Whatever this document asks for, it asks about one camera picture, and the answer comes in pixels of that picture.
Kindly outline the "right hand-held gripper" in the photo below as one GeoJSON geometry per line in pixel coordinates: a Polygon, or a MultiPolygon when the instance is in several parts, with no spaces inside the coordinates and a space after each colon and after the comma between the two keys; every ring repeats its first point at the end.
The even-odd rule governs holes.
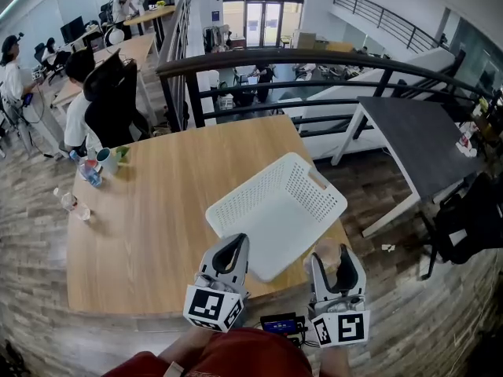
{"type": "Polygon", "coordinates": [[[337,293],[332,293],[319,256],[313,253],[310,261],[313,282],[308,318],[319,346],[367,342],[370,311],[365,308],[366,274],[358,257],[347,245],[341,245],[337,293]]]}

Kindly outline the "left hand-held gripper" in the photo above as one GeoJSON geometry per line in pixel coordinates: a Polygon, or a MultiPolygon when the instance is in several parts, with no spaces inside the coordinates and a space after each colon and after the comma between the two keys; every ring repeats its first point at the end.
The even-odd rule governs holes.
{"type": "Polygon", "coordinates": [[[186,289],[183,317],[191,325],[228,332],[244,310],[250,242],[246,234],[220,239],[203,256],[195,281],[186,289]]]}

